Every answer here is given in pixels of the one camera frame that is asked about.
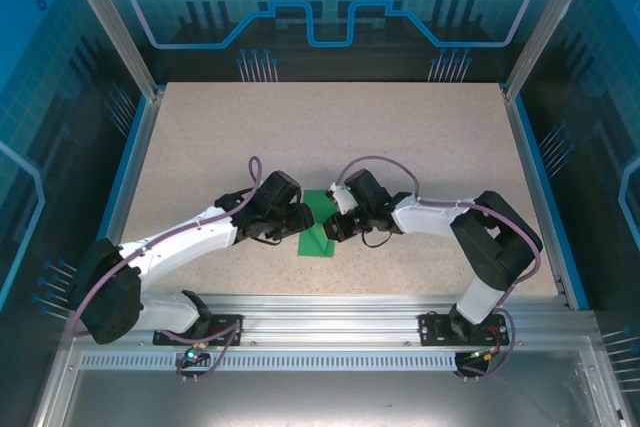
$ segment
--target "green block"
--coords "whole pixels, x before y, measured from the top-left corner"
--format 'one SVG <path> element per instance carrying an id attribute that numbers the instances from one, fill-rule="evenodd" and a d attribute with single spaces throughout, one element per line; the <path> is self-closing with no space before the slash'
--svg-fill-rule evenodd
<path id="1" fill-rule="evenodd" d="M 316 223 L 300 234 L 298 255 L 303 257 L 332 257 L 335 241 L 327 239 L 322 224 L 337 211 L 336 206 L 324 194 L 324 190 L 305 190 L 302 201 L 313 212 Z"/>

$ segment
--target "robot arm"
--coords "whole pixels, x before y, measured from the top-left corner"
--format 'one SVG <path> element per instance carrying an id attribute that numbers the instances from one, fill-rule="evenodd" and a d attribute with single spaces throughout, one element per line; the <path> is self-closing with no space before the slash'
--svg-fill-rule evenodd
<path id="1" fill-rule="evenodd" d="M 391 196 L 362 169 L 344 186 L 331 185 L 327 196 L 340 212 L 323 225 L 327 238 L 343 242 L 377 228 L 395 234 L 426 233 L 457 239 L 474 277 L 449 314 L 451 330 L 469 341 L 505 292 L 534 260 L 526 241 L 504 223 L 465 205 L 475 204 L 515 223 L 542 251 L 542 242 L 524 220 L 495 192 L 456 202 L 424 201 L 408 192 Z"/>
<path id="2" fill-rule="evenodd" d="M 114 265 L 133 256 L 87 305 L 83 324 L 99 344 L 112 342 L 129 330 L 167 329 L 184 332 L 203 316 L 191 293 L 147 292 L 163 275 L 217 249 L 264 235 L 270 241 L 301 232 L 313 225 L 308 206 L 300 202 L 301 189 L 284 172 L 273 172 L 244 208 L 215 221 L 243 201 L 247 191 L 225 194 L 194 218 L 154 236 L 114 246 L 108 239 L 86 252 L 69 289 L 71 308 L 77 309 L 92 287 Z"/>

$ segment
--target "blue wall panel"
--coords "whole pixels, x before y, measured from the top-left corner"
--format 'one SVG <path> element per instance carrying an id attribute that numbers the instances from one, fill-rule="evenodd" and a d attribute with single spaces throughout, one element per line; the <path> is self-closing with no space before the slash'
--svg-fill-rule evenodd
<path id="1" fill-rule="evenodd" d="M 140 92 L 86 0 L 0 0 L 0 19 L 0 412 L 13 426 L 30 422 L 67 314 L 45 303 L 64 307 L 51 295 L 66 287 L 47 262 L 75 263 L 95 239 Z"/>
<path id="2" fill-rule="evenodd" d="M 522 90 L 605 332 L 640 329 L 639 1 L 574 0 Z"/>
<path id="3" fill-rule="evenodd" d="M 160 82 L 273 80 L 252 75 L 252 49 L 277 58 L 279 80 L 501 81 L 546 0 L 115 3 Z"/>

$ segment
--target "beige tabletop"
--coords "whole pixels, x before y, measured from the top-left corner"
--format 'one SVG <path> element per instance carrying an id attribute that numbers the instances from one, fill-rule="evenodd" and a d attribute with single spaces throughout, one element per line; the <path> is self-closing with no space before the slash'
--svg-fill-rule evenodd
<path id="1" fill-rule="evenodd" d="M 353 158 L 379 154 L 412 169 L 429 198 L 495 190 L 538 232 L 497 84 L 173 83 L 166 89 L 123 241 L 191 218 L 227 192 L 251 186 L 247 160 L 325 189 Z M 393 195 L 400 170 L 368 162 Z M 372 234 L 371 242 L 377 237 Z M 245 241 L 166 275 L 156 290 L 233 294 L 460 294 L 472 270 L 454 239 L 397 235 L 380 249 L 360 239 L 332 258 L 297 256 Z M 546 255 L 515 295 L 554 296 Z"/>

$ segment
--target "blue trim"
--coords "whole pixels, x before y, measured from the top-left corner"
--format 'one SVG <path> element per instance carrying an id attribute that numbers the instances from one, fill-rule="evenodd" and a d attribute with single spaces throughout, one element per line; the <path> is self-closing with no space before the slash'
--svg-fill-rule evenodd
<path id="1" fill-rule="evenodd" d="M 1 312 L 5 302 L 7 301 L 7 297 L 9 296 L 9 291 L 11 290 L 11 286 L 13 285 L 13 281 L 16 280 L 18 269 L 20 269 L 20 266 L 22 265 L 22 259 L 24 259 L 24 256 L 27 253 L 27 247 L 29 247 L 29 242 L 31 242 L 31 237 L 33 237 L 33 233 L 36 230 L 38 221 L 40 220 L 40 215 L 42 215 L 42 211 L 44 210 L 44 204 L 46 201 L 44 197 L 44 186 L 42 185 L 42 178 L 40 177 L 40 171 L 38 170 L 38 168 L 33 165 L 30 160 L 28 160 L 26 157 L 18 155 L 15 150 L 13 150 L 2 141 L 0 141 L 0 152 L 13 160 L 16 164 L 18 164 L 18 167 L 20 167 L 23 171 L 29 174 L 29 176 L 31 176 L 36 189 L 36 195 L 38 197 L 38 203 L 36 204 L 36 207 L 31 214 L 31 219 L 29 220 L 27 229 L 22 236 L 22 240 L 20 241 L 20 245 L 18 246 L 16 255 L 11 262 L 11 267 L 9 267 L 7 277 L 4 279 L 2 289 L 0 289 Z"/>
<path id="2" fill-rule="evenodd" d="M 118 166 L 118 171 L 116 172 L 116 178 L 113 179 L 113 186 L 111 187 L 109 200 L 107 200 L 107 206 L 104 209 L 102 222 L 100 222 L 100 228 L 98 229 L 97 237 L 98 239 L 103 239 L 107 236 L 109 224 L 111 223 L 111 217 L 113 216 L 113 211 L 116 208 L 118 195 L 120 195 L 120 189 L 124 180 L 124 174 L 126 173 L 127 167 L 129 166 L 133 144 L 136 141 L 136 136 L 138 135 L 138 130 L 140 129 L 142 115 L 144 114 L 144 111 L 148 105 L 149 102 L 147 102 L 146 97 L 144 95 L 141 95 L 140 102 L 138 102 L 138 108 L 136 109 L 136 115 L 133 118 L 133 124 L 131 125 L 131 130 L 129 131 L 129 137 L 127 137 L 127 143 L 125 144 L 124 151 L 122 152 L 122 158 L 120 159 L 120 165 Z"/>
<path id="3" fill-rule="evenodd" d="M 529 148 L 531 149 L 531 155 L 533 157 L 533 162 L 538 174 L 538 178 L 540 179 L 540 184 L 542 185 L 542 191 L 544 193 L 547 206 L 549 207 L 549 212 L 551 213 L 551 222 L 553 222 L 553 227 L 555 228 L 556 234 L 558 236 L 558 244 L 560 245 L 560 250 L 562 252 L 562 256 L 564 257 L 564 261 L 567 264 L 567 273 L 569 274 L 569 282 L 571 282 L 571 285 L 568 287 L 573 290 L 578 308 L 580 310 L 589 310 L 590 307 L 589 302 L 587 301 L 587 295 L 584 292 L 584 287 L 582 286 L 582 281 L 580 280 L 580 274 L 578 273 L 578 267 L 576 266 L 576 261 L 573 258 L 571 246 L 569 245 L 569 239 L 567 238 L 567 233 L 564 230 L 564 225 L 562 224 L 562 220 L 560 218 L 560 212 L 558 211 L 558 205 L 556 204 L 556 199 L 553 196 L 549 178 L 547 177 L 547 173 L 544 170 L 544 164 L 542 162 L 542 157 L 540 156 L 540 151 L 538 150 L 538 144 L 536 143 L 535 137 L 533 135 L 533 129 L 531 128 L 531 123 L 529 122 L 529 116 L 527 115 L 527 112 L 524 108 L 524 103 L 522 102 L 520 94 L 516 96 L 515 103 L 516 108 L 518 109 L 518 115 L 520 116 L 520 120 L 522 121 L 524 134 L 526 136 L 527 142 L 529 143 Z"/>
<path id="4" fill-rule="evenodd" d="M 629 162 L 629 164 L 624 168 L 624 171 L 622 172 L 622 180 L 620 181 L 620 190 L 618 192 L 618 204 L 620 204 L 622 214 L 627 221 L 627 225 L 629 226 L 631 235 L 633 235 L 633 240 L 636 241 L 636 246 L 638 247 L 638 250 L 640 250 L 640 230 L 638 230 L 636 219 L 634 219 L 633 214 L 631 213 L 631 209 L 629 208 L 629 204 L 627 203 L 629 179 L 631 175 L 638 169 L 640 169 L 640 156 L 634 158 L 631 162 Z"/>
<path id="5" fill-rule="evenodd" d="M 306 22 L 307 22 L 307 40 L 309 45 L 312 47 L 328 47 L 328 48 L 338 48 L 338 47 L 348 47 L 353 43 L 354 32 L 355 32 L 355 18 L 356 18 L 356 9 L 358 7 L 364 6 L 375 6 L 375 7 L 384 7 L 385 16 L 387 17 L 405 17 L 409 20 L 413 25 L 424 35 L 433 45 L 436 47 L 459 47 L 459 48 L 472 48 L 472 47 L 488 47 L 488 48 L 501 48 L 506 47 L 511 43 L 513 37 L 515 36 L 518 27 L 520 26 L 520 22 L 527 11 L 531 0 L 523 0 L 522 5 L 518 9 L 516 17 L 509 29 L 509 33 L 507 34 L 507 38 L 504 41 L 493 42 L 493 41 L 443 41 L 439 40 L 433 32 L 429 30 L 429 28 L 420 20 L 420 18 L 410 10 L 396 9 L 393 7 L 393 0 L 354 0 L 349 4 L 349 8 L 347 10 L 347 35 L 346 39 L 342 41 L 318 41 L 315 38 L 314 33 L 314 20 L 313 20 L 313 9 L 311 4 L 306 0 L 272 0 L 267 2 L 267 10 L 265 11 L 254 11 L 249 12 L 244 19 L 240 21 L 238 25 L 227 35 L 227 37 L 222 42 L 217 43 L 194 43 L 194 44 L 161 44 L 156 41 L 153 33 L 151 32 L 151 27 L 147 22 L 144 14 L 142 13 L 142 8 L 137 0 L 129 0 L 133 7 L 133 10 L 142 25 L 142 29 L 144 30 L 149 43 L 154 46 L 156 49 L 162 50 L 184 50 L 184 49 L 197 49 L 197 50 L 218 50 L 218 49 L 226 49 L 231 42 L 233 42 L 238 35 L 254 20 L 254 19 L 262 19 L 262 18 L 275 18 L 276 17 L 276 9 L 280 7 L 300 7 L 304 9 Z"/>

